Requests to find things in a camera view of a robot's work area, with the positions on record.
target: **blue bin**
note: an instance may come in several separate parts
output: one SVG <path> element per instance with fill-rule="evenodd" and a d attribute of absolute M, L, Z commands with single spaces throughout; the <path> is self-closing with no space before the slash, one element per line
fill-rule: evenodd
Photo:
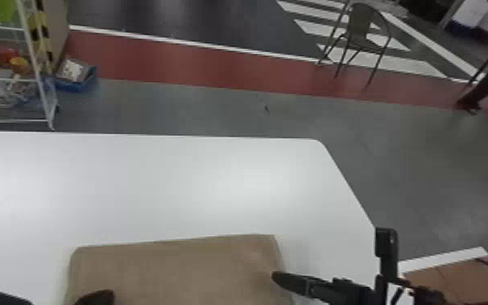
<path fill-rule="evenodd" d="M 55 87 L 59 90 L 68 91 L 68 92 L 83 92 L 89 84 L 96 79 L 96 69 L 97 66 L 91 66 L 87 76 L 81 83 L 72 82 L 66 79 L 55 79 Z"/>

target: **red item on shelf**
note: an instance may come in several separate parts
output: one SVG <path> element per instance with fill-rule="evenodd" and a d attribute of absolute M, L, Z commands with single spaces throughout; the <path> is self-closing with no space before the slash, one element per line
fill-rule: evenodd
<path fill-rule="evenodd" d="M 21 56 L 19 52 L 8 46 L 8 45 L 0 45 L 0 67 L 2 69 L 9 69 L 11 68 L 10 60 L 13 57 Z"/>

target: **red floor stripe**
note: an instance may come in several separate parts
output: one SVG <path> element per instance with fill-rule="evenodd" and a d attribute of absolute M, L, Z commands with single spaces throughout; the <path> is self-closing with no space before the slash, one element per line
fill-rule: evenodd
<path fill-rule="evenodd" d="M 189 45 L 72 31 L 67 53 L 99 66 L 100 77 L 169 84 L 282 92 L 403 105 L 452 108 L 463 84 L 447 79 L 269 58 Z"/>

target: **white strip on floor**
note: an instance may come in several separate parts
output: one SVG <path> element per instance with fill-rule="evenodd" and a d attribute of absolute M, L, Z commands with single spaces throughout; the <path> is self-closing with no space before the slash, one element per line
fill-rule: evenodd
<path fill-rule="evenodd" d="M 472 260 L 485 256 L 488 256 L 488 252 L 483 247 L 475 247 L 471 249 L 438 254 L 436 256 L 420 257 L 417 259 L 400 261 L 399 272 L 408 273 L 411 271 L 436 267 L 444 264 L 453 264 L 463 260 Z"/>
<path fill-rule="evenodd" d="M 391 22 L 393 25 L 400 28 L 402 31 L 407 32 L 410 36 L 414 37 L 417 41 L 420 41 L 422 44 L 426 45 L 428 48 L 432 49 L 435 53 L 439 54 L 441 57 L 445 58 L 449 62 L 451 62 L 454 66 L 460 68 L 463 72 L 474 75 L 477 73 L 477 68 L 471 66 L 463 59 L 457 57 L 454 53 L 450 52 L 447 49 L 444 49 L 441 45 L 432 41 L 430 38 L 426 37 L 419 31 L 415 30 L 405 22 L 401 21 L 394 15 L 390 13 L 383 12 L 382 15 L 387 19 L 387 21 Z"/>
<path fill-rule="evenodd" d="M 102 35 L 110 35 L 110 36 L 114 36 L 114 37 L 125 37 L 125 38 L 131 38 L 131 39 L 140 39 L 140 40 L 144 40 L 144 41 L 166 42 L 166 43 L 175 44 L 175 45 L 191 45 L 191 46 L 196 46 L 196 47 L 205 48 L 205 49 L 219 49 L 219 50 L 229 51 L 229 52 L 238 52 L 238 53 L 244 53 L 244 54 L 267 56 L 267 57 L 272 57 L 272 58 L 292 59 L 292 60 L 298 60 L 298 61 L 303 61 L 303 62 L 317 62 L 318 61 L 317 58 L 308 58 L 305 56 L 265 52 L 265 51 L 258 51 L 255 49 L 243 49 L 243 48 L 238 48 L 238 47 L 233 47 L 233 46 L 215 45 L 215 44 L 209 44 L 206 42 L 199 42 L 199 41 L 184 41 L 183 39 L 159 37 L 159 36 L 153 36 L 153 35 L 138 34 L 138 33 L 133 33 L 133 32 L 121 32 L 121 31 L 108 30 L 108 29 L 104 29 L 104 28 L 92 28 L 92 27 L 87 27 L 87 26 L 83 26 L 83 25 L 71 24 L 70 30 L 80 31 L 80 32 L 91 32 L 91 33 L 102 34 Z"/>
<path fill-rule="evenodd" d="M 299 25 L 299 27 L 302 28 L 303 31 L 309 33 L 309 34 L 315 34 L 319 36 L 324 36 L 324 37 L 329 37 L 329 34 L 331 34 L 332 27 L 325 25 L 325 24 L 316 24 L 313 22 L 309 21 L 303 21 L 303 20 L 295 20 L 295 22 Z M 338 28 L 335 31 L 335 37 L 338 37 L 340 34 L 344 33 L 345 29 L 343 28 Z M 380 46 L 384 46 L 386 43 L 387 37 L 382 36 L 382 35 L 377 35 L 377 34 L 368 34 L 367 38 L 371 39 L 374 43 Z M 409 48 L 407 48 L 405 45 L 400 43 L 398 40 L 395 38 L 392 38 L 390 43 L 387 45 L 391 49 L 401 49 L 403 51 L 410 51 Z"/>
<path fill-rule="evenodd" d="M 278 1 L 278 4 L 282 6 L 282 8 L 286 11 L 291 11 L 292 13 L 314 16 L 324 19 L 329 19 L 333 21 L 337 21 L 339 19 L 339 13 L 335 11 L 324 11 L 317 8 L 309 7 L 309 6 L 302 6 L 295 3 L 285 2 L 285 1 Z M 347 15 L 342 16 L 342 22 L 347 24 L 349 17 Z"/>
<path fill-rule="evenodd" d="M 320 49 L 323 49 L 323 45 L 318 45 L 318 47 Z M 344 50 L 342 48 L 333 48 L 333 51 L 329 54 L 329 58 L 333 62 L 339 62 L 340 56 L 342 56 L 343 51 Z M 354 53 L 354 50 L 349 49 L 348 53 L 346 54 L 345 62 L 347 62 Z M 361 52 L 350 63 L 350 65 L 372 68 L 375 67 L 378 57 L 379 56 L 377 54 Z M 443 73 L 435 69 L 427 62 L 408 58 L 398 58 L 389 55 L 384 55 L 382 61 L 380 62 L 379 69 L 446 78 Z"/>
<path fill-rule="evenodd" d="M 335 7 L 335 8 L 338 8 L 339 10 L 342 10 L 345 7 L 344 3 L 335 2 L 335 1 L 331 1 L 331 0 L 301 0 L 301 1 L 319 4 L 319 5 L 323 5 L 323 6 Z"/>

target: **beige cushion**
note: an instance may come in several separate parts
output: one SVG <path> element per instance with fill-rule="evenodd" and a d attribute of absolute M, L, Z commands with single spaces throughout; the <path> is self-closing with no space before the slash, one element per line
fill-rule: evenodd
<path fill-rule="evenodd" d="M 71 257 L 65 304 L 111 289 L 116 305 L 290 305 L 270 278 L 282 269 L 271 235 L 80 247 Z"/>

